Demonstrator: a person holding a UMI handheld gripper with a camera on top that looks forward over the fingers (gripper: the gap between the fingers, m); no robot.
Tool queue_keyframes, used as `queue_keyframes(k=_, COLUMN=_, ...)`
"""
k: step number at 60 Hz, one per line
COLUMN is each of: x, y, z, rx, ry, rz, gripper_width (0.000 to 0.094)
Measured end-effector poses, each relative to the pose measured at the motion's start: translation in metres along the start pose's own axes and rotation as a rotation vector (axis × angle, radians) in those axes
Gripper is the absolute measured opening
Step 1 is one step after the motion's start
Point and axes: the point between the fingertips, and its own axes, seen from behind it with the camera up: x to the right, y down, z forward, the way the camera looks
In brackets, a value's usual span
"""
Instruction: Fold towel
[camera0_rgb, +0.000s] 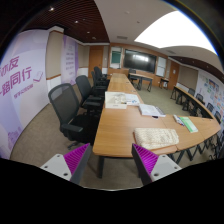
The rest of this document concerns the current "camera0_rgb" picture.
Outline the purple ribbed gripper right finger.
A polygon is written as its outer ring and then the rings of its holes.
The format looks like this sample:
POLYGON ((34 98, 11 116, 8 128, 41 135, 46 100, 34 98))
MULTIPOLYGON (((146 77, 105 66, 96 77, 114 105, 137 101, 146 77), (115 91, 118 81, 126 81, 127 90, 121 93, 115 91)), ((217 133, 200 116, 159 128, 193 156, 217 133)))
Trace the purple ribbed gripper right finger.
POLYGON ((132 144, 132 155, 143 185, 181 170, 181 167, 167 155, 156 155, 136 144, 132 144))

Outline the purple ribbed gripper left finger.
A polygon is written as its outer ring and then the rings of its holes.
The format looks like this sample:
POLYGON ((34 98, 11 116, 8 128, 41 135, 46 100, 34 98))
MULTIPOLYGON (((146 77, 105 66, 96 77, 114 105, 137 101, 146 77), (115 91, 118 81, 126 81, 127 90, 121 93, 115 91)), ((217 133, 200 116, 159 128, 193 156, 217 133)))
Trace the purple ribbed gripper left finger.
POLYGON ((41 169, 48 171, 72 183, 79 184, 87 165, 92 148, 89 143, 82 145, 65 155, 55 154, 41 169))

